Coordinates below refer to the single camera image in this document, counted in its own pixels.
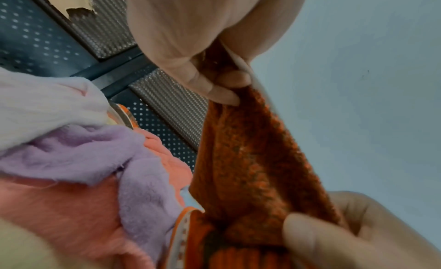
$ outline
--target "pink cloth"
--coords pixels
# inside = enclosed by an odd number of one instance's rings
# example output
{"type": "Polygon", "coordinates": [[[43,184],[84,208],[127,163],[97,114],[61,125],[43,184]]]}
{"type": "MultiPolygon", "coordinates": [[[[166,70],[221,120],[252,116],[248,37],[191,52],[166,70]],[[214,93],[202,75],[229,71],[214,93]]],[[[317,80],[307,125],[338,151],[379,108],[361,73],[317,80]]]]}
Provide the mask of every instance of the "pink cloth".
{"type": "Polygon", "coordinates": [[[169,173],[169,183],[175,188],[176,199],[179,204],[184,206],[184,199],[180,195],[180,191],[192,181],[193,174],[190,167],[188,167],[185,162],[175,158],[172,153],[162,145],[161,139],[156,135],[140,128],[135,128],[133,131],[145,136],[144,146],[161,158],[162,165],[169,173]]]}
{"type": "Polygon", "coordinates": [[[121,226],[115,176],[93,187],[4,177],[0,179],[0,217],[68,255],[89,260],[120,256],[126,269],[155,268],[121,226]]]}

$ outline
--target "white wall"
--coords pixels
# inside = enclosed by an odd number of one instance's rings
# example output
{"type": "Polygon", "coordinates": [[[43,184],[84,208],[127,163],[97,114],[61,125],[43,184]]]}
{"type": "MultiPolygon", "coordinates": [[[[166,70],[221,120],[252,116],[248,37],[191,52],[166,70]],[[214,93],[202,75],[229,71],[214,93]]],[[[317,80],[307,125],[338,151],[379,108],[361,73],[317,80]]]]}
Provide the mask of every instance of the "white wall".
{"type": "Polygon", "coordinates": [[[441,0],[307,0],[253,68],[328,190],[441,248],[441,0]]]}

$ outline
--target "perforated metal panel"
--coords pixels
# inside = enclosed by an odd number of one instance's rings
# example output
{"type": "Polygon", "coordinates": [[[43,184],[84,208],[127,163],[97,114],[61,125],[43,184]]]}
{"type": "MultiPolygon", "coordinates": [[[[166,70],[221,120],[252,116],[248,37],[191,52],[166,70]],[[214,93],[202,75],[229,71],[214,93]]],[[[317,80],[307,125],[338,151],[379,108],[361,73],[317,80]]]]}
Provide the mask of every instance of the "perforated metal panel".
{"type": "Polygon", "coordinates": [[[173,156],[185,162],[194,171],[196,152],[152,112],[142,99],[131,90],[125,90],[111,98],[111,101],[126,106],[136,118],[140,128],[158,136],[173,156]]]}
{"type": "Polygon", "coordinates": [[[0,66],[38,76],[70,76],[96,59],[32,0],[0,0],[0,66]]]}
{"type": "Polygon", "coordinates": [[[36,1],[99,59],[118,54],[136,44],[127,25],[125,0],[92,0],[95,14],[70,11],[70,20],[47,0],[36,1]]]}
{"type": "Polygon", "coordinates": [[[208,101],[156,69],[129,86],[193,148],[199,147],[208,101]]]}

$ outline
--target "hand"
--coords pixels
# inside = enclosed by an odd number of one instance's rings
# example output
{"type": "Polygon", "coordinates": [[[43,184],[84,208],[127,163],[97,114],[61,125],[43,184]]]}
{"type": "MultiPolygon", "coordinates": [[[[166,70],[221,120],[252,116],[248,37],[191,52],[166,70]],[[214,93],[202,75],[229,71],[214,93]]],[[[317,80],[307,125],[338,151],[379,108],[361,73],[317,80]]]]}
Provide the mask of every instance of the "hand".
{"type": "Polygon", "coordinates": [[[219,38],[246,62],[289,28],[304,0],[127,0],[130,30],[141,50],[178,83],[215,102],[238,105],[229,90],[251,78],[234,66],[205,64],[219,38]]]}
{"type": "Polygon", "coordinates": [[[283,236],[293,258],[318,269],[437,269],[441,254],[426,239],[373,199],[336,192],[352,233],[326,222],[291,214],[283,236]]]}

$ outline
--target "lavender fleece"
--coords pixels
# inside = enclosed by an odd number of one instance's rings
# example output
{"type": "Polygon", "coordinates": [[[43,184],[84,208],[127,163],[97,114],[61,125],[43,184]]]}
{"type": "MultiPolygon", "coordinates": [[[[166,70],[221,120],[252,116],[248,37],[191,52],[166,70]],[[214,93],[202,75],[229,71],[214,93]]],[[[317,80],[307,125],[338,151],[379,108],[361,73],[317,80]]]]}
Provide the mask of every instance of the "lavender fleece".
{"type": "Polygon", "coordinates": [[[89,186],[116,172],[123,228],[156,263],[181,206],[144,140],[125,126],[68,125],[0,152],[0,172],[89,186]]]}

